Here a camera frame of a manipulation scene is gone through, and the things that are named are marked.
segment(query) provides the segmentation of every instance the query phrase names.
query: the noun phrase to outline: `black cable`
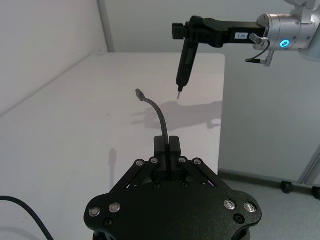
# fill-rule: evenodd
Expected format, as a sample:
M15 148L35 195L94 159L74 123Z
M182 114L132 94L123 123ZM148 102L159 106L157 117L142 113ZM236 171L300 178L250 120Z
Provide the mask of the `black cable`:
M245 61L246 61L247 63L254 63L254 64L260 63L260 59L256 59L256 58L260 57L262 54L264 54L266 51L268 51L268 49L269 49L269 47L270 47L270 41L268 40L267 43L268 43L268 45L266 46L266 49L265 49L265 50L263 50L263 51L260 52L258 55L254 56L254 57L252 57L252 58L246 59Z
M35 213L35 211L33 211L32 208L29 207L26 203L24 203L23 201L15 198L15 197L12 197L12 196L0 196L0 201L7 201L7 202L14 203L14 204L18 204L20 207L22 207L24 210L26 210L28 214L30 214L30 216L33 218L33 220L36 222L36 224L38 224L39 228L43 232L46 239L54 240L53 237L51 236L50 232L48 231L48 229L44 225L44 223L41 221L41 219Z
M162 113L160 107L158 107L158 105L154 101L146 98L144 93L140 89L136 89L135 93L136 93L136 96L138 97L138 99L140 101L150 104L154 108L156 113L158 114L158 117L159 117L159 120L160 120L160 124L161 124L162 136L164 137L164 144L168 145L169 144L169 138L168 138L167 124L166 124L165 116Z

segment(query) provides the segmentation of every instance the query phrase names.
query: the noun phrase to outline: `floor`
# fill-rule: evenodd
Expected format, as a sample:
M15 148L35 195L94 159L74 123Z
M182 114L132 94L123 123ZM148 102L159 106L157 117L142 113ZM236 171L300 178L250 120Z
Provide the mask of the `floor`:
M295 187L284 194L278 182L222 176L234 190L252 195L262 210L262 220L250 229L252 240L319 240L320 201L311 189Z

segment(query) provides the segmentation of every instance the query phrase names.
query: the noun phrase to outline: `tabletop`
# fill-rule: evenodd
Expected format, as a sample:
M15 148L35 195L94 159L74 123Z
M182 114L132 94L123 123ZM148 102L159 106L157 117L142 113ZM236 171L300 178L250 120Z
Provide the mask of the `tabletop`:
M155 101L181 155L215 173L221 132L225 57L198 53L177 100L180 53L93 54L0 118L0 195L19 198L54 239L89 240L83 215L136 159L154 155L161 135ZM40 240L32 218L0 203L0 239Z

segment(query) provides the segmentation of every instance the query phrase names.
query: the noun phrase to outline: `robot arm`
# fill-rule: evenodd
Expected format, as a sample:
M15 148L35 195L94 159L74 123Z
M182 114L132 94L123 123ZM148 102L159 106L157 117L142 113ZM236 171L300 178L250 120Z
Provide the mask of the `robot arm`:
M139 89L136 95L157 112L162 136L154 137L154 156L136 160L87 205L93 240L250 240L249 228L262 218L257 201L232 190L202 159L181 156L160 108Z
M173 39L184 39L176 78L179 93L191 75L198 44L222 48L223 44L252 44L263 51L248 63L269 67L275 51L298 51L307 60L320 59L320 7L314 10L316 0L285 0L294 5L290 14L263 14L256 22L229 22L193 16L185 25L172 25ZM266 59L257 59L269 51Z

